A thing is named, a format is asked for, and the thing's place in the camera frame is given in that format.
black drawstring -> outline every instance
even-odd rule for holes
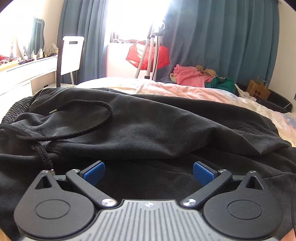
[[[75,138],[75,137],[79,137],[79,136],[91,133],[91,132],[99,129],[102,125],[104,125],[113,116],[113,109],[109,104],[107,104],[106,102],[103,102],[103,101],[95,101],[95,100],[71,100],[71,101],[63,104],[59,108],[51,111],[50,114],[52,114],[56,111],[60,111],[60,110],[64,109],[65,107],[67,107],[68,105],[73,104],[73,103],[86,103],[86,104],[89,103],[89,104],[95,104],[98,106],[102,106],[108,110],[108,116],[103,121],[101,121],[97,125],[94,125],[90,128],[81,130],[79,132],[67,134],[67,135],[52,136],[52,137],[33,137],[29,133],[25,132],[24,130],[22,130],[18,127],[12,126],[10,124],[0,124],[0,129],[8,129],[8,130],[14,131],[14,132],[18,133],[16,135],[16,137],[18,139],[30,142],[32,147],[34,148],[34,150],[40,156],[41,160],[45,163],[46,167],[49,170],[51,170],[51,169],[53,169],[52,161],[50,160],[49,156],[47,155],[46,150],[42,147],[42,145],[39,142],[66,140],[66,139],[71,139],[71,138]]]

curtain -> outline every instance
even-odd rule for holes
[[[38,53],[39,49],[44,48],[44,26],[45,22],[42,19],[34,17],[32,38],[28,46],[28,58],[31,58],[32,51],[34,50],[35,54]]]
[[[64,36],[84,37],[80,82],[106,76],[105,61],[102,61],[107,18],[106,4],[107,0],[65,0],[57,42],[59,47]],[[73,75],[75,83],[79,84],[75,75]],[[61,83],[70,84],[70,74],[63,75]]]
[[[259,75],[270,82],[279,41],[277,0],[172,0],[165,19],[162,43],[171,64],[157,71],[158,79],[176,64],[199,64],[244,85]]]

brown paper shopping bag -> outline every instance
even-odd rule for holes
[[[263,80],[262,77],[260,81],[260,77],[261,76],[258,76],[257,81],[250,80],[247,92],[250,94],[250,96],[253,96],[256,99],[261,98],[267,100],[270,95],[270,91],[267,89],[267,82]]]

bedspread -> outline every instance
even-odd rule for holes
[[[252,100],[237,97],[230,92],[211,88],[198,88],[185,85],[164,84],[146,79],[106,77],[89,80],[77,88],[111,88],[128,94],[156,94],[189,99],[210,100],[233,104],[255,111],[274,123],[282,139],[296,147],[296,113],[280,113],[266,108]]]

gray ribbed plate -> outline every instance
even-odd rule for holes
[[[225,241],[197,210],[184,209],[174,200],[125,200],[115,209],[102,210],[97,220],[71,241]]]

